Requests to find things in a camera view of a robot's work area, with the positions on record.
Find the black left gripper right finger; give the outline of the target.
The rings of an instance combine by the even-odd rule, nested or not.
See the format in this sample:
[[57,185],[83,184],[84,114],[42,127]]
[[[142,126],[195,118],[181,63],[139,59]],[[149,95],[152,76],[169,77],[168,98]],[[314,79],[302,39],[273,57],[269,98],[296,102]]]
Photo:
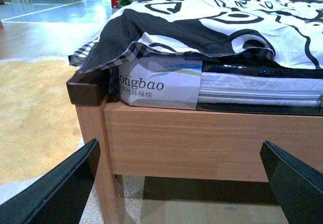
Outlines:
[[322,223],[322,173],[270,141],[260,157],[288,223]]

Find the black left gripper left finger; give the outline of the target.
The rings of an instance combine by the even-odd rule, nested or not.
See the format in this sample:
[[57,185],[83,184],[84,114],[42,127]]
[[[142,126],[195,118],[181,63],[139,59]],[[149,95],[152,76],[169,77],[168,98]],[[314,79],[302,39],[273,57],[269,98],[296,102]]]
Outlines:
[[100,159],[99,141],[83,147],[1,204],[1,223],[79,223]]

